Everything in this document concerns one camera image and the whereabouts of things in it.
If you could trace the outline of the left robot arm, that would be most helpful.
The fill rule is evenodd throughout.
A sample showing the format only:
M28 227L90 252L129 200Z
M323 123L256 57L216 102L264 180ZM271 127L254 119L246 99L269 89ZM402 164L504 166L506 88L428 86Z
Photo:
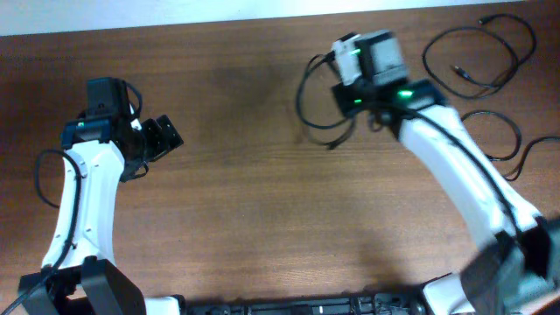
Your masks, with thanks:
M113 227L119 184L182 145L167 115L140 119L141 94L125 80L87 83L87 108L67 122L61 145L65 179L59 215L41 269L24 275L18 297L29 314L184 314L180 295L145 297L117 267Z

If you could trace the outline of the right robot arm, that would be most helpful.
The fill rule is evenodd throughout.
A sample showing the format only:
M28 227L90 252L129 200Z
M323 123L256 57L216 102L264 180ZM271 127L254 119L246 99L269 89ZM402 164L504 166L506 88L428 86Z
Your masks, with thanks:
M559 223L546 220L495 169L429 80L409 77L387 30L332 44L347 113L366 110L415 154L461 213L478 254L422 289L430 314L509 314L559 288Z

